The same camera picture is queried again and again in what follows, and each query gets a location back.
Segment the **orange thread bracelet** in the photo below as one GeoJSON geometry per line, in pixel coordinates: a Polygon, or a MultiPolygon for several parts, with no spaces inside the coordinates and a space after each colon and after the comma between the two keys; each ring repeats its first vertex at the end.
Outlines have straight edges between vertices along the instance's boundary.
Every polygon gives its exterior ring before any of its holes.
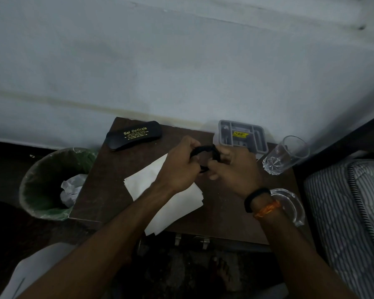
{"type": "Polygon", "coordinates": [[[262,218],[266,214],[269,214],[271,211],[273,211],[276,208],[281,207],[280,201],[273,201],[269,203],[267,206],[262,208],[258,213],[254,215],[255,219],[262,218]]]}

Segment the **hand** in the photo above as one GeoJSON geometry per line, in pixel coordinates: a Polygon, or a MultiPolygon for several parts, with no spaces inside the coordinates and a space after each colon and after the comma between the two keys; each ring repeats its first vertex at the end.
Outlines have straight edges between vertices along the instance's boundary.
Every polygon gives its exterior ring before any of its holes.
{"type": "Polygon", "coordinates": [[[255,154],[247,148],[225,147],[217,145],[220,159],[208,162],[209,178],[220,177],[237,195],[246,198],[255,190],[263,187],[262,176],[259,173],[255,154]]]}
{"type": "Polygon", "coordinates": [[[201,143],[192,137],[183,137],[167,154],[155,183],[169,188],[173,195],[189,188],[201,171],[198,157],[190,159],[191,151],[199,146],[201,143]]]}

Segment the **glass ashtray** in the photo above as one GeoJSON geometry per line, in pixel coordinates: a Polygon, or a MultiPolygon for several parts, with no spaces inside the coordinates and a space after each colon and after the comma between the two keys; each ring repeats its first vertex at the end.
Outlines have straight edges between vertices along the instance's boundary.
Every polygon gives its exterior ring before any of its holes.
{"type": "Polygon", "coordinates": [[[298,197],[285,189],[277,188],[270,190],[274,200],[280,201],[281,207],[295,226],[305,224],[305,210],[298,197]]]}

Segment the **wooden table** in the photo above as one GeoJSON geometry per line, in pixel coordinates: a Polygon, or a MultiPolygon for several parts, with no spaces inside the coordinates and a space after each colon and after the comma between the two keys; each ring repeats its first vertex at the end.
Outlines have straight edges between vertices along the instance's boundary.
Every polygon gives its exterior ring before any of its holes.
{"type": "MultiPolygon", "coordinates": [[[[136,120],[116,118],[110,131],[141,123],[136,120]]],[[[99,229],[133,200],[123,183],[124,179],[143,169],[177,145],[184,135],[190,135],[203,145],[212,144],[213,133],[162,125],[159,140],[142,143],[122,151],[111,151],[103,144],[80,195],[70,213],[70,218],[83,221],[99,229]]],[[[264,184],[270,189],[284,188],[299,195],[294,172],[287,170],[279,176],[260,172],[264,184]]],[[[166,230],[182,234],[223,238],[268,244],[259,223],[244,210],[243,200],[225,187],[220,180],[211,181],[204,174],[195,181],[203,192],[204,205],[175,221],[166,230]]],[[[312,242],[307,223],[301,228],[312,242]]]]}

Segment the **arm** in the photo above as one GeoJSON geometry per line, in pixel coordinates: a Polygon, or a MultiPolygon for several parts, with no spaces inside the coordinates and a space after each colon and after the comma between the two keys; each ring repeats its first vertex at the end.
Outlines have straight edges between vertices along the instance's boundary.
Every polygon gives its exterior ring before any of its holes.
{"type": "Polygon", "coordinates": [[[192,185],[200,172],[190,152],[201,144],[191,137],[169,153],[145,192],[80,247],[51,268],[18,298],[99,298],[130,257],[136,241],[170,198],[192,185]]]}
{"type": "MultiPolygon", "coordinates": [[[[210,179],[220,177],[241,198],[263,187],[255,155],[245,148],[218,146],[224,163],[209,161],[210,179]]],[[[251,203],[254,214],[272,201],[262,194],[251,203]]],[[[294,298],[357,298],[320,258],[282,209],[260,219],[260,225],[277,257],[294,298]]]]}

